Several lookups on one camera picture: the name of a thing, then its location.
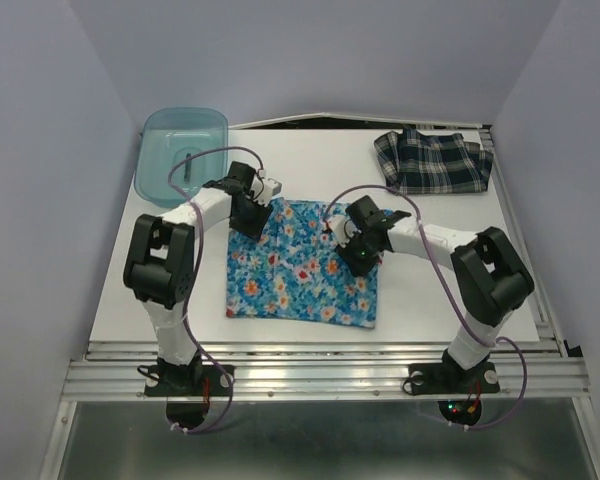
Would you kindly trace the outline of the blue floral skirt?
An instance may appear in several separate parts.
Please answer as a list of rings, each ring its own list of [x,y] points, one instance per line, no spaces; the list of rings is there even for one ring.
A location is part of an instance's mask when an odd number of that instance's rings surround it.
[[[378,270],[351,274],[325,230],[327,204],[276,198],[272,207],[259,240],[229,232],[227,316],[374,329]]]

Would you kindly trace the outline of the navy plaid pleated skirt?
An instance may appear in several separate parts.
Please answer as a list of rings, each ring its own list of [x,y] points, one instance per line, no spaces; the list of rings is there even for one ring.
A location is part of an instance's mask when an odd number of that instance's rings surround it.
[[[386,185],[408,196],[489,189],[493,154],[459,133],[425,135],[406,128],[381,135],[373,147]]]

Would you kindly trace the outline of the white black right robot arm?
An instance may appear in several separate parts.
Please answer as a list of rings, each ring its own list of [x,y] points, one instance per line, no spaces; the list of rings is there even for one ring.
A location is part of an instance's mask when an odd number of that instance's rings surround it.
[[[367,275],[386,252],[432,265],[461,327],[434,370],[443,384],[462,390],[485,364],[511,314],[534,292],[535,283],[503,230],[474,233],[426,224],[418,211],[380,210],[365,195],[344,214],[331,214],[336,252],[356,277]]]

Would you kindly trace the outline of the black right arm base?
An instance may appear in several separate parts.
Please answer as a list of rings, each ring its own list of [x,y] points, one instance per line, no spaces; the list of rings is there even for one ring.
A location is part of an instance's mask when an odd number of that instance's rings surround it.
[[[440,361],[412,363],[407,370],[402,390],[411,396],[500,392],[495,365],[488,360],[465,370],[445,351]]]

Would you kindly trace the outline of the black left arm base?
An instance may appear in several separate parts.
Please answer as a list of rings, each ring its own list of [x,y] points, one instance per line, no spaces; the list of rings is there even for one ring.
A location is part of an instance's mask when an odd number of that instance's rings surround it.
[[[136,371],[143,377],[143,394],[149,398],[226,397],[230,391],[226,377],[211,364],[197,364],[193,371],[182,366],[140,365]]]

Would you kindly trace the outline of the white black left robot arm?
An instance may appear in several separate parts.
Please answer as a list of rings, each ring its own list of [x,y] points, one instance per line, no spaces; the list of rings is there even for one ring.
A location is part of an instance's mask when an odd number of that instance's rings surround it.
[[[123,283],[141,302],[158,342],[156,364],[140,372],[155,387],[195,392],[202,382],[200,348],[185,319],[204,248],[204,234],[227,221],[235,232],[259,240],[281,184],[262,169],[233,162],[228,174],[206,182],[180,206],[137,218],[123,270]]]

